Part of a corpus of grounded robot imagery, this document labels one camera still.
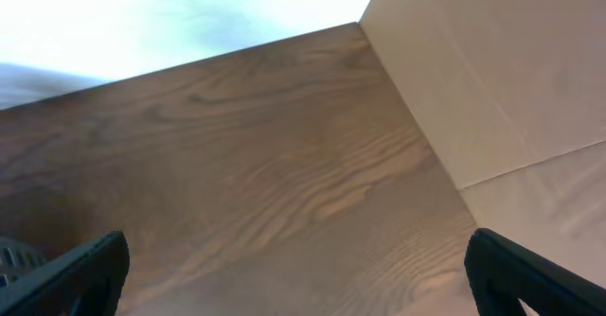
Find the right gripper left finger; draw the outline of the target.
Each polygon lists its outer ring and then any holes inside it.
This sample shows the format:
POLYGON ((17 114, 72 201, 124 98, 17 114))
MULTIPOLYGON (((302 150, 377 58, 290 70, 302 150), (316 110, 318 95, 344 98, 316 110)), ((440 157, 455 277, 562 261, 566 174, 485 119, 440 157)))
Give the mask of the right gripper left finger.
POLYGON ((125 236, 110 232, 1 288, 1 316, 114 316, 129 267, 125 236))

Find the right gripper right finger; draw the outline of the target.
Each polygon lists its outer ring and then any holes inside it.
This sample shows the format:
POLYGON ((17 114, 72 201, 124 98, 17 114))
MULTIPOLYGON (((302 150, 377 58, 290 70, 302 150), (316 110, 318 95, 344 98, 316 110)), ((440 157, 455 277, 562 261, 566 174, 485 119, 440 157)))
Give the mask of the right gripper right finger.
POLYGON ((464 265, 480 316, 605 316, 605 289, 487 228, 472 234, 464 265))

